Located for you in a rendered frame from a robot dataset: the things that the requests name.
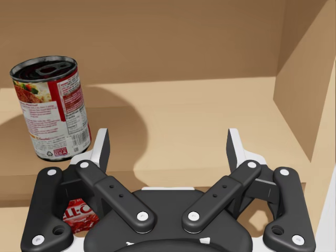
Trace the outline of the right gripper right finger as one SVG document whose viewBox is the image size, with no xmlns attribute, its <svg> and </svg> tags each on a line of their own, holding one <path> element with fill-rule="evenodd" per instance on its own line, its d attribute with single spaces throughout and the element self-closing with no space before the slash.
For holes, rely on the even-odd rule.
<svg viewBox="0 0 336 252">
<path fill-rule="evenodd" d="M 271 250 L 315 250 L 299 174 L 290 167 L 271 170 L 265 159 L 244 149 L 239 132 L 228 129 L 226 154 L 230 175 L 223 176 L 182 215 L 182 227 L 191 234 L 202 232 L 219 214 L 233 218 L 254 199 L 267 202 L 273 220 L 262 239 Z"/>
</svg>

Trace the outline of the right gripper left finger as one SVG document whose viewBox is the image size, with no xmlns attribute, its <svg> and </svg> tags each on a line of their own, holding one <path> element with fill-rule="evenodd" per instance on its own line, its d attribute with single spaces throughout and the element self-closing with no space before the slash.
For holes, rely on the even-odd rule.
<svg viewBox="0 0 336 252">
<path fill-rule="evenodd" d="M 110 155 L 109 132 L 98 130 L 92 150 L 75 155 L 63 171 L 39 171 L 21 239 L 22 250 L 66 250 L 74 242 L 71 227 L 63 221 L 68 203 L 82 199 L 100 220 L 114 211 L 133 232 L 146 234 L 155 226 L 155 213 L 106 174 Z"/>
</svg>

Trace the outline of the red and white can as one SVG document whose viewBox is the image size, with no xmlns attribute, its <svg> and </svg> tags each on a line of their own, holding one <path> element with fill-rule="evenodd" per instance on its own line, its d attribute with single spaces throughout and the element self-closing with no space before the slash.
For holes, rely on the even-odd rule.
<svg viewBox="0 0 336 252">
<path fill-rule="evenodd" d="M 87 150 L 91 132 L 73 58 L 29 59 L 14 66 L 10 76 L 39 158 L 57 162 Z"/>
</svg>

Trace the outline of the pale wooden shelf unit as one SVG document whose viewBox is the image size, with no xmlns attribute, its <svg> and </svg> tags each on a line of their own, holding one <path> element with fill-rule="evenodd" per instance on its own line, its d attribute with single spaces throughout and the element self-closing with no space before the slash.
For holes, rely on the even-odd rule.
<svg viewBox="0 0 336 252">
<path fill-rule="evenodd" d="M 206 190 L 226 138 L 299 173 L 312 228 L 335 166 L 336 0 L 0 0 L 0 252 L 20 252 L 38 172 L 9 72 L 78 62 L 91 133 L 129 190 Z"/>
</svg>

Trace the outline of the red carton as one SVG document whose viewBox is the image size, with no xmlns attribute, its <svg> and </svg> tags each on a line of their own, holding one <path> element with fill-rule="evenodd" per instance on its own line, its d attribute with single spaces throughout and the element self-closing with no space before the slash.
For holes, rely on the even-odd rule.
<svg viewBox="0 0 336 252">
<path fill-rule="evenodd" d="M 72 233 L 76 234 L 89 231 L 99 221 L 99 217 L 79 198 L 69 202 L 63 221 L 71 227 Z"/>
</svg>

